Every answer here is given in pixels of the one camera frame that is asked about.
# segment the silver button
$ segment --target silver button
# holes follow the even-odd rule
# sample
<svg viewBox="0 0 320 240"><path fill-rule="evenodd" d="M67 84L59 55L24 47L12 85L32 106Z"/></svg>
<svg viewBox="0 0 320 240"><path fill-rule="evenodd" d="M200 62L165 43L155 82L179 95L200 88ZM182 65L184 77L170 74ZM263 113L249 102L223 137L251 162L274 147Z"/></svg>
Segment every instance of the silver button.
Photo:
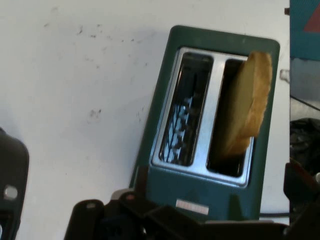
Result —
<svg viewBox="0 0 320 240"><path fill-rule="evenodd" d="M4 192L3 192L3 197L5 200L13 201L17 198L17 196L18 196L18 190L16 189L16 187L11 185L5 186Z"/></svg>

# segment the toasted bread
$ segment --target toasted bread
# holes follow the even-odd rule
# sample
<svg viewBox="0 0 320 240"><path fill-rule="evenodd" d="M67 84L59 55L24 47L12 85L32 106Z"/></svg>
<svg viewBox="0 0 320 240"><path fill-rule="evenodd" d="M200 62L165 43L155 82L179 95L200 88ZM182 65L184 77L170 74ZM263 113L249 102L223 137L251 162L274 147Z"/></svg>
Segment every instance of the toasted bread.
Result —
<svg viewBox="0 0 320 240"><path fill-rule="evenodd" d="M243 154L257 137L264 119L272 81L271 56L252 52L220 97L213 132L211 161Z"/></svg>

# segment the toaster slot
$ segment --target toaster slot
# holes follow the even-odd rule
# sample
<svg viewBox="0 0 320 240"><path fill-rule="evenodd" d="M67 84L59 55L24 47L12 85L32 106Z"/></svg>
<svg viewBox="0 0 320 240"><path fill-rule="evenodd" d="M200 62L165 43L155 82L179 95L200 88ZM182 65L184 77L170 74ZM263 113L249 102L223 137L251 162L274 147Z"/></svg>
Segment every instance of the toaster slot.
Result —
<svg viewBox="0 0 320 240"><path fill-rule="evenodd" d="M246 153L241 155L232 156L228 159L217 159L215 156L215 148L219 148L219 143L221 139L218 139L217 131L221 129L221 125L224 124L225 119L222 119L221 112L224 110L223 108L227 108L227 98L226 93L228 88L230 87L230 83L235 79L237 72L244 61L236 60L236 59L228 59L225 62L225 68L223 72L222 85L220 89L220 97L217 107L217 113L212 133L212 139L210 144L210 150L208 155L208 163L207 168L215 173L221 175L227 175L231 177L240 177L244 172L244 163L246 159Z"/></svg>
<svg viewBox="0 0 320 240"><path fill-rule="evenodd" d="M213 62L209 55L182 55L159 152L161 161L181 166L192 164Z"/></svg>

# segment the red triangle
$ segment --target red triangle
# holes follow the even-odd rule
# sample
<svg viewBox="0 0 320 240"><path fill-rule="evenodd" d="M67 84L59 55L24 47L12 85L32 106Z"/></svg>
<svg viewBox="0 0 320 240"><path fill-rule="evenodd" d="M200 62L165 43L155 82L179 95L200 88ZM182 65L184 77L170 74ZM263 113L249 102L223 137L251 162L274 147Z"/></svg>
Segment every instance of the red triangle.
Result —
<svg viewBox="0 0 320 240"><path fill-rule="evenodd" d="M320 4L314 10L303 30L305 32L320 33Z"/></svg>

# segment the black device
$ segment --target black device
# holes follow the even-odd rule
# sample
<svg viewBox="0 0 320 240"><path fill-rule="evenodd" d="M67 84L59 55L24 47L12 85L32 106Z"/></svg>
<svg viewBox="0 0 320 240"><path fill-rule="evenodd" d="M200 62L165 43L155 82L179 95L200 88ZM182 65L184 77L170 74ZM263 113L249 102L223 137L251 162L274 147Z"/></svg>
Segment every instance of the black device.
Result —
<svg viewBox="0 0 320 240"><path fill-rule="evenodd" d="M137 191L107 205L85 200L73 208L65 240L315 240L320 234L320 188L299 164L287 163L284 193L309 202L291 225L271 221L199 223L171 206L158 206Z"/></svg>
<svg viewBox="0 0 320 240"><path fill-rule="evenodd" d="M0 128L0 240L13 240L20 225L29 167L26 146Z"/></svg>

